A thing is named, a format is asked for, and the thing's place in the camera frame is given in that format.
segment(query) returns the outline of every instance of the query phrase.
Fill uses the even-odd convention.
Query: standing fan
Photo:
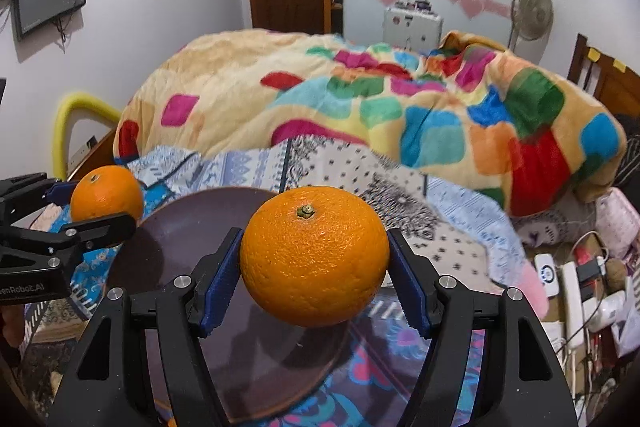
[[[554,7],[551,0],[512,0],[509,49],[514,51],[518,37],[535,41],[551,28]]]

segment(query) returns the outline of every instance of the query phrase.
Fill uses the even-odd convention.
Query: patchwork blanket
[[[511,216],[568,188],[594,200],[626,147],[602,104],[475,36],[451,33],[425,56],[246,30],[200,37],[152,73],[122,114],[114,156],[171,145],[209,157],[305,134],[366,144]]]

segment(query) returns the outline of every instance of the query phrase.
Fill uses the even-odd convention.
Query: yellow foam tube
[[[69,115],[76,109],[90,111],[116,125],[120,121],[120,111],[99,98],[85,92],[73,92],[66,96],[60,103],[56,122],[53,125],[53,175],[60,180],[66,179],[66,123],[69,120]]]

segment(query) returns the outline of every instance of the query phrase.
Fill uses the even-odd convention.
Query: black and white bandana pattern fabric
[[[289,141],[288,150],[285,190],[311,185],[348,190],[369,203],[386,228],[401,229],[412,250],[428,257],[439,273],[474,290],[496,291],[484,246],[427,202],[423,174],[338,139],[300,136]],[[388,276],[385,285],[391,285]]]

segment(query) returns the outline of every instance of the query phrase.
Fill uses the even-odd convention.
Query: pink bag
[[[640,231],[640,215],[618,188],[598,198],[596,230],[609,254],[622,259]]]

